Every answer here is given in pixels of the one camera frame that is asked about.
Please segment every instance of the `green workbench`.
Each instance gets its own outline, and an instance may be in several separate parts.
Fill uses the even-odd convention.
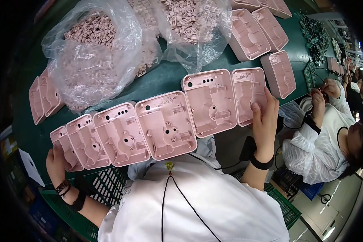
[[[48,60],[44,57],[42,47],[40,46],[42,38],[74,7],[76,2],[76,0],[56,1],[46,15],[25,32],[26,39],[21,48],[17,50],[10,71],[10,78],[15,90],[11,97],[14,112],[12,129],[17,139],[17,145],[31,155],[36,168],[46,184],[51,183],[45,165],[47,152],[52,148],[50,132],[77,118],[78,114],[73,114],[67,107],[63,107],[58,113],[48,117],[43,123],[36,126],[32,120],[28,90],[35,77],[40,75],[47,65]],[[287,51],[291,60],[296,79],[296,90],[286,99],[280,99],[281,105],[308,93],[303,70],[309,61],[309,51],[305,48],[307,41],[303,38],[300,31],[299,18],[294,13],[298,9],[301,9],[306,14],[314,13],[310,7],[307,8],[304,2],[302,2],[302,5],[299,5],[300,1],[296,0],[288,0],[286,2],[293,13],[293,17],[277,19],[289,37],[289,43],[284,47],[284,50]],[[163,39],[159,41],[164,51],[166,42]],[[204,66],[202,71],[221,68],[232,71],[234,69],[250,67],[262,67],[260,58],[248,62],[239,62],[230,46],[227,45],[220,58]],[[328,76],[326,70],[318,69],[316,72],[322,78]],[[101,111],[126,101],[133,100],[137,102],[166,92],[181,90],[180,80],[185,75],[187,75],[187,71],[179,63],[162,61],[149,73],[137,78],[115,99],[106,101],[97,106],[97,108],[90,108],[85,112],[91,112],[94,109]],[[84,170],[81,173],[86,175],[104,169],[106,168]],[[75,173],[67,173],[67,178],[73,178],[74,176]]]

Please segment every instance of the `pink plastic part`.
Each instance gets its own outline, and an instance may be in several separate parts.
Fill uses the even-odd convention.
[[[285,50],[262,56],[261,63],[273,96],[284,99],[296,89],[295,76]]]
[[[90,114],[82,115],[69,122],[66,124],[66,129],[71,146],[85,169],[91,170],[110,165]]]
[[[47,68],[39,77],[40,98],[44,114],[46,117],[56,114],[65,105],[61,102],[59,94],[56,93],[53,86],[53,80],[48,76]]]
[[[71,146],[65,126],[61,126],[50,133],[53,145],[61,146],[65,156],[64,166],[67,172],[82,171],[83,166]]]
[[[115,167],[150,158],[133,104],[135,102],[123,103],[93,116],[97,134]]]
[[[39,77],[36,77],[28,91],[30,107],[34,124],[38,125],[46,119],[44,115],[42,100],[40,98]]]
[[[252,15],[264,31],[269,41],[271,52],[282,50],[289,39],[273,14],[266,7],[263,7],[252,12]]]
[[[273,0],[273,2],[276,4],[276,7],[278,8],[276,12],[273,12],[275,16],[283,19],[292,17],[292,13],[290,12],[289,8],[286,6],[284,0]]]
[[[230,0],[232,9],[245,8],[249,11],[254,11],[259,8],[258,0]]]
[[[237,100],[238,124],[244,127],[253,122],[251,104],[257,103],[261,108],[261,113],[265,113],[267,104],[264,91],[265,74],[264,70],[259,67],[236,69],[232,72],[232,78]]]
[[[199,138],[237,125],[235,92],[230,72],[210,70],[186,75],[181,81]]]
[[[149,152],[155,160],[168,159],[197,148],[190,121],[192,117],[181,91],[138,102],[135,111]]]
[[[278,10],[278,7],[274,0],[258,0],[258,2],[261,7],[266,7],[272,13]]]
[[[246,9],[233,11],[233,29],[229,45],[241,62],[254,60],[270,51],[270,44],[264,32]]]

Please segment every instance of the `black cord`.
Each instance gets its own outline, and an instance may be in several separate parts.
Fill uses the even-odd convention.
[[[196,216],[198,216],[198,218],[202,221],[202,223],[206,226],[206,228],[208,228],[208,230],[210,230],[210,232],[213,234],[213,236],[219,241],[221,242],[221,240],[214,234],[214,232],[206,225],[206,223],[203,221],[203,219],[198,215],[198,213],[196,212],[196,210],[194,209],[194,207],[190,204],[190,202],[187,200],[187,198],[184,196],[184,194],[182,193],[182,191],[180,190],[180,188],[178,187],[178,184],[176,184],[176,181],[174,179],[174,177],[172,175],[169,175],[167,182],[165,183],[165,189],[164,189],[164,196],[163,196],[163,204],[161,205],[161,242],[164,242],[164,238],[163,238],[163,217],[164,217],[164,200],[165,200],[165,191],[167,191],[167,185],[168,185],[168,181],[169,178],[172,177],[173,182],[175,183],[176,188],[179,190],[179,192],[181,193],[181,195],[184,197],[184,199],[187,201],[188,205],[192,208],[192,210],[194,211],[194,213],[196,214]]]

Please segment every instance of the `pink plastic housing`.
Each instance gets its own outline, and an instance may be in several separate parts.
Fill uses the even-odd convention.
[[[135,111],[150,154],[164,160],[197,148],[187,100],[181,91],[138,102]]]
[[[238,124],[241,127],[253,122],[251,104],[257,103],[265,113],[265,74],[262,68],[236,69],[232,72],[235,98],[237,100]]]
[[[82,115],[69,122],[66,124],[66,129],[71,146],[85,169],[91,170],[110,165],[90,114]]]
[[[288,43],[289,39],[277,19],[266,7],[252,12],[269,41],[271,52],[280,51]]]
[[[191,108],[197,137],[204,138],[237,125],[235,92],[228,70],[186,75],[181,86]]]
[[[48,76],[47,68],[39,77],[39,89],[44,115],[46,117],[56,114],[61,108],[63,108],[65,104],[61,102],[59,94],[56,93],[53,86],[53,80]]]
[[[67,130],[65,126],[61,126],[50,133],[51,141],[53,145],[61,146],[63,149],[63,154],[65,156],[64,166],[67,172],[77,172],[82,171],[83,166],[79,162],[77,155],[71,146],[70,140],[68,138]]]
[[[285,50],[262,56],[261,63],[273,96],[284,99],[296,89],[295,76]]]
[[[260,7],[266,7],[272,13],[278,10],[274,0],[258,0],[258,2]]]
[[[273,12],[275,16],[283,19],[292,17],[292,13],[290,12],[289,8],[286,6],[284,0],[273,0],[273,1],[276,4],[276,7],[278,8],[276,12]]]
[[[258,0],[230,0],[232,9],[245,8],[254,11],[260,7]]]
[[[46,119],[44,115],[42,100],[40,98],[39,77],[36,77],[28,91],[30,107],[34,124],[38,125]]]
[[[114,166],[122,167],[149,160],[148,148],[131,103],[96,113],[93,120],[105,152]]]
[[[246,9],[233,11],[233,29],[229,45],[241,62],[254,60],[270,51],[270,44],[264,32]]]

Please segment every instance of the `worker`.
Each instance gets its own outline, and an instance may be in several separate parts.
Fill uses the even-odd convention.
[[[241,182],[220,170],[214,148],[140,165],[140,171],[129,167],[134,181],[127,181],[120,204],[112,208],[69,185],[57,147],[48,153],[48,174],[63,200],[99,227],[100,242],[289,241],[280,205],[263,191],[279,110],[267,88],[265,94],[263,115],[252,104],[257,148]],[[198,150],[208,140],[213,137],[198,143]]]
[[[321,90],[314,90],[298,105],[292,101],[280,107],[285,129],[300,127],[283,141],[283,158],[289,170],[308,184],[344,178],[363,169],[363,121],[355,122],[343,86],[326,78]]]

